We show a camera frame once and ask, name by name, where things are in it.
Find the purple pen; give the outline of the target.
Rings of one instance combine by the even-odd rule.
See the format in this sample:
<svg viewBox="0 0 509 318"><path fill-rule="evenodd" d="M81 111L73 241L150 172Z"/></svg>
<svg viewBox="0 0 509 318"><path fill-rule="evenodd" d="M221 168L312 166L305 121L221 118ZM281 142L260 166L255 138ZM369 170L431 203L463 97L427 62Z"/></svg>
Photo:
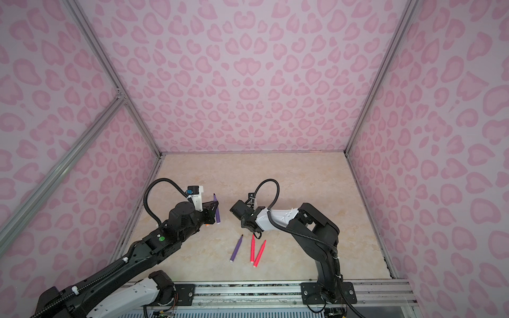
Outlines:
<svg viewBox="0 0 509 318"><path fill-rule="evenodd" d="M217 196L216 196L215 193L213 194L213 201L215 201L217 203L216 204L216 211L215 211L216 223L220 224L221 223L221 216L220 216L220 209L219 209L219 201L218 201Z"/></svg>
<svg viewBox="0 0 509 318"><path fill-rule="evenodd" d="M236 245L235 245L235 247L233 249L233 252L232 252L232 254L230 256L230 259L229 259L230 262L234 262L235 261L236 256L237 256L237 254L239 252L239 249L241 247L242 242L243 242L243 235L241 235L239 237L238 241L236 242Z"/></svg>

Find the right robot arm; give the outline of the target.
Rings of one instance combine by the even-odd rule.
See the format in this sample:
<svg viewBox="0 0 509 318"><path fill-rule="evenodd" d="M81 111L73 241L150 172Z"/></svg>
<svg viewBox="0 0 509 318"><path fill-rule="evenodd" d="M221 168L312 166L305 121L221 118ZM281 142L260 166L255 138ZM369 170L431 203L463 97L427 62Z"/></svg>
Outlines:
<svg viewBox="0 0 509 318"><path fill-rule="evenodd" d="M279 230L291 235L302 250L315 261L318 279L314 291L303 299L306 304L327 302L330 304L356 304L357 297L351 282L341 273L337 245L338 226L316 209L304 203L299 208L287 210L254 207L237 201L230 212L241 222L244 229L261 237L266 231Z"/></svg>

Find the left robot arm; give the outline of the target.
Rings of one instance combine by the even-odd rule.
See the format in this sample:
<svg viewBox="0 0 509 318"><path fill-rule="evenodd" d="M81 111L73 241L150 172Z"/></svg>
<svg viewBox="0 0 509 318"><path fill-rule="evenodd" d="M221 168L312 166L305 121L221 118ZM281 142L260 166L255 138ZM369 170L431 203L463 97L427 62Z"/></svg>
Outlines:
<svg viewBox="0 0 509 318"><path fill-rule="evenodd" d="M166 221L134 242L120 259L61 291L56 287L44 291L33 317L90 317L99 303L177 252L202 225L213 225L218 206L218 201L209 201L198 211L188 201L178 203Z"/></svg>

